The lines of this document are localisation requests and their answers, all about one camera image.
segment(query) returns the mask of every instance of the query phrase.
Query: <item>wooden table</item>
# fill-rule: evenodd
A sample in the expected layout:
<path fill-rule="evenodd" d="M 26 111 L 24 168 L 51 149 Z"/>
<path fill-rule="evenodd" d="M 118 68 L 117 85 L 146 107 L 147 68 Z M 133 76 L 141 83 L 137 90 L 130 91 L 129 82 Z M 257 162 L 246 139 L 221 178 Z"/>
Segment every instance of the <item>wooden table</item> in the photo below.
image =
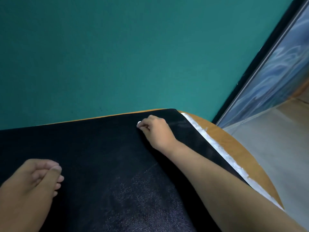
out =
<path fill-rule="evenodd" d="M 151 109 L 151 110 L 129 112 L 122 114 L 140 113 L 155 110 L 159 109 Z M 247 151 L 247 149 L 242 146 L 242 144 L 240 144 L 235 138 L 233 138 L 231 135 L 229 135 L 227 132 L 225 132 L 218 126 L 214 125 L 213 123 L 196 115 L 190 113 L 187 114 L 190 115 L 203 129 L 207 128 L 207 133 L 209 134 L 209 136 L 211 136 L 214 140 L 216 140 L 225 149 L 225 151 L 230 156 L 233 157 L 233 159 L 237 162 L 237 164 L 241 166 L 248 173 L 249 177 L 255 180 L 261 187 L 263 187 L 264 190 L 267 191 L 269 195 L 271 195 L 280 204 L 282 208 L 284 208 L 281 199 L 278 195 L 278 192 L 276 191 L 276 188 L 272 184 L 268 175 L 265 173 L 263 168 L 258 164 L 255 158 L 250 154 L 250 152 Z"/>

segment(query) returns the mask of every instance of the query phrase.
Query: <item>black table cover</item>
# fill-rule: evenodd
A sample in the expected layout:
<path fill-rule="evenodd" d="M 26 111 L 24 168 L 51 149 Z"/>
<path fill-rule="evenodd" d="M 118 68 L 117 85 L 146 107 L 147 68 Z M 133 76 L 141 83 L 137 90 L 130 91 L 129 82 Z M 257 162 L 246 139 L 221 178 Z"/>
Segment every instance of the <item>black table cover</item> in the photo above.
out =
<path fill-rule="evenodd" d="M 150 114 L 243 180 L 182 114 L 166 109 L 1 130 L 0 183 L 27 159 L 60 163 L 65 180 L 40 231 L 219 231 L 185 176 L 136 128 Z"/>

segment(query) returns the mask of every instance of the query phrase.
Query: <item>white fabric edge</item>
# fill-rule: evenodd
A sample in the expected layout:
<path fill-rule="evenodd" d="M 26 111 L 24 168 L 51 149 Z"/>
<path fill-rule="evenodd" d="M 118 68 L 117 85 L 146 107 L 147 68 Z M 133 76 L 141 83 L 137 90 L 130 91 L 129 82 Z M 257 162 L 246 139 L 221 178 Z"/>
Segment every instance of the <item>white fabric edge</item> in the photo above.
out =
<path fill-rule="evenodd" d="M 211 144 L 214 149 L 243 177 L 243 179 L 257 192 L 259 192 L 261 195 L 263 195 L 266 199 L 273 202 L 277 207 L 284 210 L 278 202 L 269 195 L 267 191 L 264 190 L 263 187 L 261 187 L 255 180 L 251 179 L 248 175 L 248 173 L 240 167 L 236 161 L 233 159 L 232 156 L 230 156 L 222 146 L 220 146 L 211 136 L 208 135 L 208 133 L 187 113 L 181 113 L 192 125 L 193 127 L 206 139 L 209 144 Z"/>

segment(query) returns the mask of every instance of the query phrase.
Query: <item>skin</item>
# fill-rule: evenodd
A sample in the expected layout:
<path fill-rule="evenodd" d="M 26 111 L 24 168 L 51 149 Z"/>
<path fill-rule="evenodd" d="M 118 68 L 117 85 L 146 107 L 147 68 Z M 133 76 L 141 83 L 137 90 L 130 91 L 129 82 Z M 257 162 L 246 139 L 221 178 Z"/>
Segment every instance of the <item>skin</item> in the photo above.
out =
<path fill-rule="evenodd" d="M 183 172 L 222 231 L 306 231 L 237 177 L 177 141 L 164 119 L 150 115 L 137 128 Z"/>
<path fill-rule="evenodd" d="M 164 119 L 137 127 L 188 178 L 222 231 L 306 231 L 241 180 L 176 140 Z M 0 231 L 38 232 L 64 180 L 52 160 L 27 160 L 0 187 Z"/>

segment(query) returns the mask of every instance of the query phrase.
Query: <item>floor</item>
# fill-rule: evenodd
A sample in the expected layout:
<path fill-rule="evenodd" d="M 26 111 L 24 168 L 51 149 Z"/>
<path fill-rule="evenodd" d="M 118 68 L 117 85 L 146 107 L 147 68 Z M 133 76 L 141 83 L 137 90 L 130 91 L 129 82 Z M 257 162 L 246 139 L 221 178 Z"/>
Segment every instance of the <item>floor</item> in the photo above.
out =
<path fill-rule="evenodd" d="M 293 99 L 224 130 L 251 152 L 286 212 L 309 230 L 309 104 Z"/>

